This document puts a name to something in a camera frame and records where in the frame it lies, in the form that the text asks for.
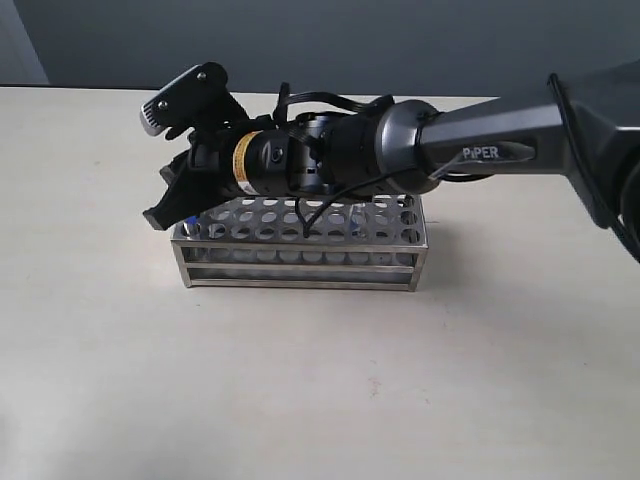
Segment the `black gripper yellow label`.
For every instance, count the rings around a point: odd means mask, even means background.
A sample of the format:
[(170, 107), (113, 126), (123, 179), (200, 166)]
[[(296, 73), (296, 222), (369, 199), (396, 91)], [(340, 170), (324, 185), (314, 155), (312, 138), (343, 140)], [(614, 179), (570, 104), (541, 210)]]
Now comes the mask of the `black gripper yellow label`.
[(240, 196), (323, 195), (325, 182), (310, 148), (280, 130), (232, 134), (201, 141), (163, 166), (166, 191), (142, 215), (165, 231), (191, 216)]

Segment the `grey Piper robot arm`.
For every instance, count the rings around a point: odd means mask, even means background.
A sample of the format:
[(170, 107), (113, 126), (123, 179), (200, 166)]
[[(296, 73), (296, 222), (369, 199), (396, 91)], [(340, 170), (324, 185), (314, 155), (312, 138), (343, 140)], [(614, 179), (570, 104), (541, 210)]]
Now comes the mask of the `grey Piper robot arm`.
[(241, 197), (339, 201), (427, 193), (495, 175), (561, 175), (593, 222), (639, 253), (639, 65), (442, 112), (392, 96), (357, 102), (280, 88), (274, 110), (249, 116), (225, 69), (196, 65), (140, 110), (151, 136), (186, 135), (161, 170), (167, 189), (144, 213), (157, 230)]

